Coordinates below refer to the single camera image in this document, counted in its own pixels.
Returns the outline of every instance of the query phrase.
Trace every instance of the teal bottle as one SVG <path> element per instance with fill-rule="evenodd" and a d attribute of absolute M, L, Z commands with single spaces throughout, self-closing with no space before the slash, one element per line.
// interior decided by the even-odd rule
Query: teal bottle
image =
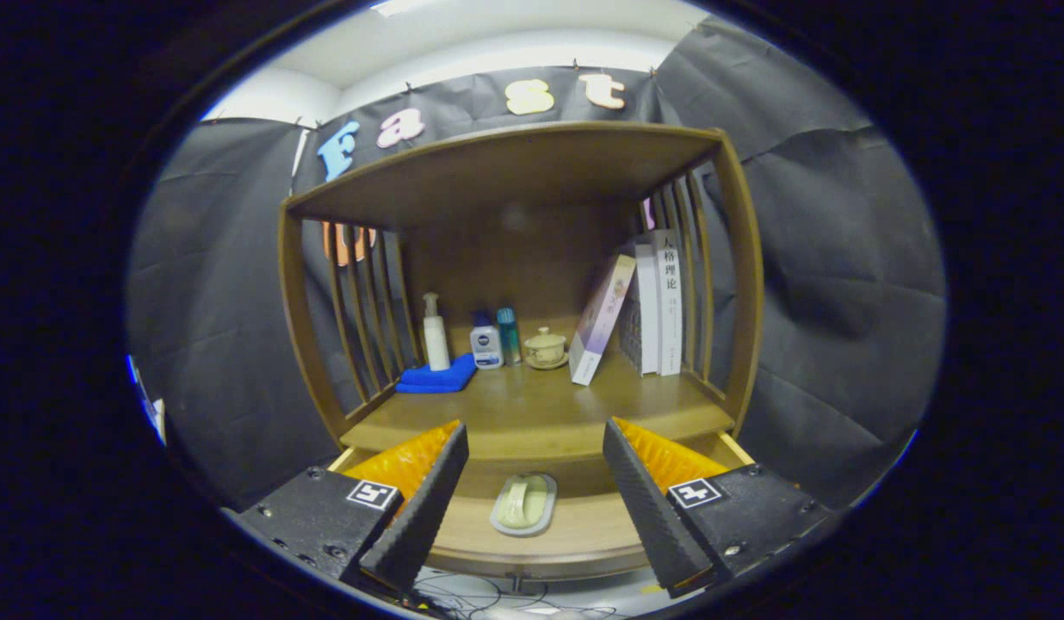
<path fill-rule="evenodd" d="M 501 357 L 506 366 L 520 365 L 520 334 L 516 331 L 516 315 L 512 307 L 498 309 L 498 330 L 501 333 Z"/>

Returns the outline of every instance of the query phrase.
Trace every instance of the blue towel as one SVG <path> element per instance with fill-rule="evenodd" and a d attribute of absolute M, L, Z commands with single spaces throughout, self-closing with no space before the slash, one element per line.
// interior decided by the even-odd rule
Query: blue towel
<path fill-rule="evenodd" d="M 406 369 L 401 380 L 395 385 L 395 391 L 402 393 L 445 393 L 461 391 L 466 387 L 475 373 L 475 357 L 470 353 L 461 355 L 452 362 L 452 368 L 433 372 L 426 366 L 423 369 Z"/>

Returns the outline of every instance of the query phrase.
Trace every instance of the white pump bottle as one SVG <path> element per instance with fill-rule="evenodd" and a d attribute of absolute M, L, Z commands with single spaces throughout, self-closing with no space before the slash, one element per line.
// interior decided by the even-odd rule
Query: white pump bottle
<path fill-rule="evenodd" d="M 429 357 L 430 370 L 446 370 L 452 368 L 449 359 L 449 342 L 444 336 L 444 318 L 436 314 L 436 300 L 440 296 L 434 292 L 426 294 L 426 356 Z"/>

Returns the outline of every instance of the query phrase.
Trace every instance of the ceramic cup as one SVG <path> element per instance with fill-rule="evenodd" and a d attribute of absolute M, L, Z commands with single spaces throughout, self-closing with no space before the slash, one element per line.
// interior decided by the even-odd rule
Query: ceramic cup
<path fill-rule="evenodd" d="M 549 366 L 563 358 L 563 345 L 566 337 L 549 333 L 549 329 L 539 329 L 539 335 L 525 340 L 525 349 L 529 363 L 536 366 Z"/>

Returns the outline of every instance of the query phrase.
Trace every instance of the wooden cabinet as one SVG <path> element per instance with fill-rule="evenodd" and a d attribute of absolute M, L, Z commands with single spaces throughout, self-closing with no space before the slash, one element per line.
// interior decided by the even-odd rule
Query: wooden cabinet
<path fill-rule="evenodd" d="M 709 162 L 722 192 L 718 216 L 732 237 L 736 282 L 725 391 L 709 382 L 713 215 L 701 208 L 689 174 Z M 588 387 L 570 383 L 565 368 L 517 366 L 480 370 L 460 392 L 395 393 L 402 369 L 414 363 L 405 351 L 422 359 L 426 291 L 440 295 L 453 355 L 469 350 L 470 313 L 480 307 L 515 307 L 521 337 L 548 325 L 570 341 L 598 266 L 645 229 L 645 199 L 660 228 L 679 232 L 683 279 L 693 285 L 684 287 L 680 375 L 639 378 L 611 341 Z M 352 412 L 342 410 L 315 341 L 303 286 L 304 219 L 346 224 L 358 235 L 384 232 L 362 261 L 339 266 L 334 255 L 329 262 L 340 341 L 363 402 Z M 300 369 L 329 432 L 347 448 L 334 468 L 452 419 L 467 425 L 470 459 L 430 565 L 494 576 L 579 577 L 646 564 L 600 454 L 611 415 L 729 467 L 751 463 L 733 436 L 757 370 L 761 249 L 737 156 L 720 130 L 559 122 L 450 138 L 292 197 L 280 234 L 284 302 Z M 334 234 L 327 228 L 329 237 Z M 327 241 L 334 247 L 335 239 Z M 401 333 L 408 326 L 410 341 L 401 340 L 399 325 Z M 510 538 L 489 525 L 489 507 L 504 479 L 525 471 L 554 475 L 560 502 L 547 533 Z"/>

